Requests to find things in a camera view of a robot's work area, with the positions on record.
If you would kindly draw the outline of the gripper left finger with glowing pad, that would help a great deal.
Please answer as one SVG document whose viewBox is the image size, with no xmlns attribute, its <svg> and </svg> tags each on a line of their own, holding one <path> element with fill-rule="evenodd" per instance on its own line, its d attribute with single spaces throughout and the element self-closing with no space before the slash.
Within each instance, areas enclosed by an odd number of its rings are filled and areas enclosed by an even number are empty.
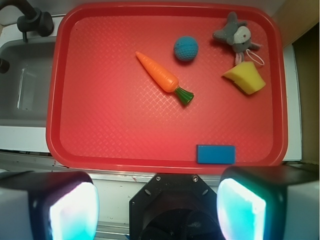
<svg viewBox="0 0 320 240">
<path fill-rule="evenodd" d="M 93 240 L 99 195 L 83 171 L 1 171 L 2 240 Z"/>
</svg>

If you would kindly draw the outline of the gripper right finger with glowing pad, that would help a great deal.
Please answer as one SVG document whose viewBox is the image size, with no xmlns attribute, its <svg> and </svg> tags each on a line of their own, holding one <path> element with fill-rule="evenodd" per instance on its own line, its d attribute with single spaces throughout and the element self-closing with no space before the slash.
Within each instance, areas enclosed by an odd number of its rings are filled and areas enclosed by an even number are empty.
<svg viewBox="0 0 320 240">
<path fill-rule="evenodd" d="M 318 165 L 231 166 L 217 189 L 227 240 L 318 240 Z"/>
</svg>

